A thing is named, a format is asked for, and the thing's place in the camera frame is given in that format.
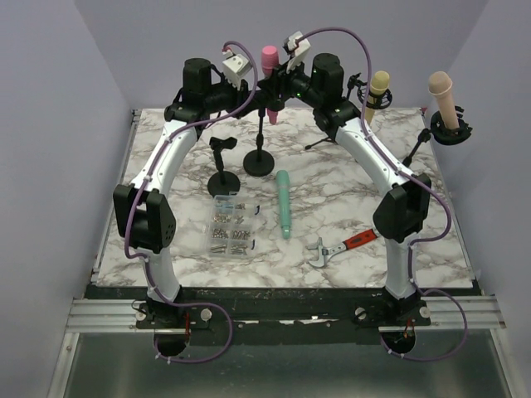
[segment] pink object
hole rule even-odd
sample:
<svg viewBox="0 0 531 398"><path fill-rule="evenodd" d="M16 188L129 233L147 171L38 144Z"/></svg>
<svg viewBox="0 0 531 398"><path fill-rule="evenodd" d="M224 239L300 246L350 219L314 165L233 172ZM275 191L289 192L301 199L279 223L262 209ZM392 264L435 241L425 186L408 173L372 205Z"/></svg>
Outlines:
<svg viewBox="0 0 531 398"><path fill-rule="evenodd" d="M276 49L275 46L265 46L262 48L262 57L261 57L261 63L262 63L262 72L264 72L264 75L270 76L271 72L273 71L273 68L277 65L279 65L279 51ZM274 112L272 110L267 110L267 116L269 118L270 124L276 124L276 118L278 112Z"/></svg>

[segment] yellow object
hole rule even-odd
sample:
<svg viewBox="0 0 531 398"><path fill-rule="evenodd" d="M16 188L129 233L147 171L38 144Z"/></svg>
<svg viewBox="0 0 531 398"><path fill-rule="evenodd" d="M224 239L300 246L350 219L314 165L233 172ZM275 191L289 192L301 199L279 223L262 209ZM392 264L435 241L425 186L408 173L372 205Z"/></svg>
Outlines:
<svg viewBox="0 0 531 398"><path fill-rule="evenodd" d="M369 91L373 95L382 95L389 88L389 82L391 81L391 76L384 70L379 70L374 74L373 79L371 80L371 85ZM374 104L374 98L369 96L367 102ZM367 123L373 121L374 109L367 107L365 109L365 120Z"/></svg>

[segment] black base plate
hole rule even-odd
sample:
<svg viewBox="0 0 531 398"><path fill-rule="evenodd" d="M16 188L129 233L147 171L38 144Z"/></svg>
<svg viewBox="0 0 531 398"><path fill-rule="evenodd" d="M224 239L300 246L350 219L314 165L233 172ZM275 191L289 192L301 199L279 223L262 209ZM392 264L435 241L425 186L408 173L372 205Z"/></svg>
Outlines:
<svg viewBox="0 0 531 398"><path fill-rule="evenodd" d="M215 195L230 195L232 192L240 191L240 179L233 172L225 172L226 183L222 184L219 172L214 174L208 180L208 193L214 197Z"/></svg>
<svg viewBox="0 0 531 398"><path fill-rule="evenodd" d="M258 151L250 151L243 159L243 168L253 177L264 177L275 168L275 159L267 151L262 151L262 159L256 160Z"/></svg>

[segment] red wrench handle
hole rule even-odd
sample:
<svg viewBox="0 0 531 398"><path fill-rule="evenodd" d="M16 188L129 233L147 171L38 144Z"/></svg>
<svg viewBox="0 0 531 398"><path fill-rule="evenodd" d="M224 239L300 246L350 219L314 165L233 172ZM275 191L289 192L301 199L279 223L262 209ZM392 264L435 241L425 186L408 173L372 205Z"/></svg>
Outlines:
<svg viewBox="0 0 531 398"><path fill-rule="evenodd" d="M373 230L366 230L354 235L352 238L344 240L343 243L347 246L347 250L356 249L359 246L365 245L371 240L375 240L378 236Z"/></svg>

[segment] wrench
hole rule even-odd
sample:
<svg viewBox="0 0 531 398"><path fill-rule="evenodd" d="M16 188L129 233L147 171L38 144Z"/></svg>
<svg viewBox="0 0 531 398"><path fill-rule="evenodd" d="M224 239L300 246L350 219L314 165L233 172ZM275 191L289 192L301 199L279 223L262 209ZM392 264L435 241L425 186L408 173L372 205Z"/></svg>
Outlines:
<svg viewBox="0 0 531 398"><path fill-rule="evenodd" d="M317 250L319 253L318 259L309 260L308 263L314 268L323 268L333 256L343 253L347 250L355 249L361 245L365 245L376 238L378 238L378 235L373 229L371 229L360 232L359 234L354 235L333 247L323 247L323 238L319 237L317 239L317 243L306 246L306 249Z"/></svg>

